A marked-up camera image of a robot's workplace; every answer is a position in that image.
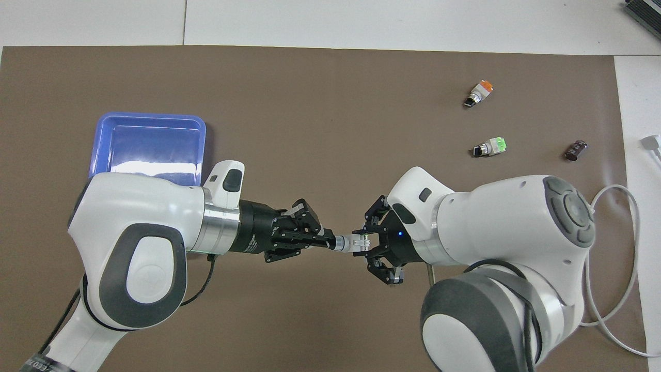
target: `dark brown capacitor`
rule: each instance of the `dark brown capacitor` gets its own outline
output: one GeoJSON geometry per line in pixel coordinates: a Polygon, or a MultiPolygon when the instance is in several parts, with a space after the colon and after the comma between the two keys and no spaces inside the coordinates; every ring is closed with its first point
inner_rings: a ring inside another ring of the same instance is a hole
{"type": "Polygon", "coordinates": [[[586,149],[588,148],[588,144],[585,141],[578,140],[574,142],[573,145],[569,146],[569,149],[567,152],[564,153],[564,156],[571,160],[572,162],[575,162],[576,159],[578,159],[578,156],[586,149]]]}

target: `white cable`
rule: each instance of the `white cable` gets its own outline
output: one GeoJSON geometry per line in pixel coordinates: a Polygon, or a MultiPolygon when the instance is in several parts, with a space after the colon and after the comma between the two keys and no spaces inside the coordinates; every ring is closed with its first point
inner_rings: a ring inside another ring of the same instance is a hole
{"type": "Polygon", "coordinates": [[[655,358],[655,357],[661,357],[661,354],[648,354],[633,348],[630,348],[629,346],[625,345],[622,341],[618,340],[608,329],[606,326],[606,320],[610,319],[621,307],[624,305],[624,302],[627,300],[629,295],[631,294],[631,290],[633,289],[633,285],[636,281],[636,276],[638,273],[638,241],[640,238],[640,233],[641,233],[641,215],[638,209],[638,203],[636,203],[636,199],[633,197],[631,192],[624,186],[622,185],[610,185],[606,186],[603,189],[601,189],[597,195],[595,195],[594,199],[592,199],[592,204],[590,207],[592,208],[592,212],[594,213],[595,208],[594,206],[597,204],[597,200],[605,193],[606,191],[610,189],[620,189],[622,190],[627,196],[629,197],[629,200],[631,202],[631,206],[633,207],[633,213],[632,213],[632,218],[633,218],[633,268],[631,269],[631,278],[629,279],[629,284],[627,285],[627,289],[622,295],[622,298],[620,301],[615,305],[613,310],[611,310],[606,316],[602,317],[601,314],[599,313],[599,310],[597,309],[597,305],[594,302],[594,297],[592,295],[592,286],[590,284],[590,256],[586,257],[585,260],[585,282],[586,282],[586,296],[588,297],[588,302],[590,303],[590,309],[592,310],[594,316],[597,317],[596,322],[591,322],[591,323],[583,323],[581,322],[581,326],[601,326],[602,330],[606,333],[606,336],[610,338],[613,342],[615,342],[617,345],[621,346],[623,349],[630,351],[631,353],[640,355],[641,357],[648,357],[648,358],[655,358]]]}
{"type": "Polygon", "coordinates": [[[652,152],[654,152],[654,155],[656,155],[656,157],[657,157],[659,160],[661,160],[661,149],[659,149],[659,148],[655,148],[655,149],[652,150],[652,152]]]}

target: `metal rod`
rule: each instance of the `metal rod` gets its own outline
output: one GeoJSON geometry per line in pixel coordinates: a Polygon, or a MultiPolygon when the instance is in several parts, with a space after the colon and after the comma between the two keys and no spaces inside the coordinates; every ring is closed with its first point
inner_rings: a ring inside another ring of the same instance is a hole
{"type": "Polygon", "coordinates": [[[434,266],[427,263],[427,276],[429,277],[429,288],[436,284],[436,275],[434,275],[434,266]]]}

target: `black cable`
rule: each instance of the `black cable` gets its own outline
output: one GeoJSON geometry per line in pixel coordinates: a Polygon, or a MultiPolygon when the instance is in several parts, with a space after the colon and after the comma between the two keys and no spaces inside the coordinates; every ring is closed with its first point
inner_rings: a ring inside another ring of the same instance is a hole
{"type": "Polygon", "coordinates": [[[55,334],[59,331],[59,328],[62,327],[62,323],[64,323],[64,320],[67,318],[67,315],[69,315],[69,312],[71,311],[71,308],[73,308],[73,304],[76,303],[76,300],[78,299],[78,296],[81,294],[81,289],[78,288],[76,289],[76,292],[73,294],[73,297],[69,301],[69,304],[67,305],[67,310],[64,311],[64,314],[62,314],[62,317],[59,319],[58,325],[55,326],[55,329],[53,329],[53,332],[50,332],[50,336],[46,339],[46,342],[44,342],[44,345],[42,345],[41,349],[39,349],[39,354],[44,353],[48,345],[50,345],[50,342],[53,341],[55,338],[55,334]]]}
{"type": "MultiPolygon", "coordinates": [[[[466,270],[464,270],[464,273],[468,273],[477,267],[483,266],[483,265],[498,265],[505,267],[509,270],[512,270],[518,277],[527,280],[527,277],[525,277],[525,274],[523,271],[519,270],[518,267],[512,265],[511,263],[507,261],[502,261],[500,259],[483,259],[482,261],[478,261],[474,263],[473,265],[470,265],[466,270]]],[[[523,301],[524,303],[524,348],[525,348],[525,364],[528,368],[528,372],[534,372],[535,371],[535,362],[539,361],[539,357],[541,356],[541,330],[539,329],[539,322],[537,321],[537,317],[535,316],[535,312],[532,309],[531,303],[527,300],[522,298],[521,295],[519,295],[517,292],[512,291],[520,300],[523,301]],[[535,336],[537,338],[537,353],[535,356],[535,361],[533,360],[533,355],[532,355],[532,343],[531,343],[531,338],[530,338],[530,328],[531,328],[531,323],[535,327],[535,336]]]]}
{"type": "Polygon", "coordinates": [[[207,255],[207,261],[211,262],[211,265],[209,266],[209,275],[207,275],[207,280],[202,285],[202,288],[200,288],[200,290],[193,297],[191,297],[188,300],[182,302],[179,305],[179,307],[190,304],[191,302],[195,301],[195,299],[197,299],[202,294],[202,292],[204,292],[204,290],[206,289],[206,286],[209,285],[209,282],[211,281],[211,276],[214,274],[215,259],[217,257],[218,257],[217,254],[207,255]]]}

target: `white connector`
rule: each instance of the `white connector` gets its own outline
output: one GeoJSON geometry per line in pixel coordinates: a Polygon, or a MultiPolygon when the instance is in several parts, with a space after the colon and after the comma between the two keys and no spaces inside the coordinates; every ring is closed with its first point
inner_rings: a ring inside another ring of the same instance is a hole
{"type": "Polygon", "coordinates": [[[647,136],[641,140],[641,144],[645,150],[653,151],[661,159],[661,136],[658,134],[647,136]]]}
{"type": "Polygon", "coordinates": [[[336,235],[335,248],[337,252],[366,252],[371,242],[367,234],[336,235]]]}

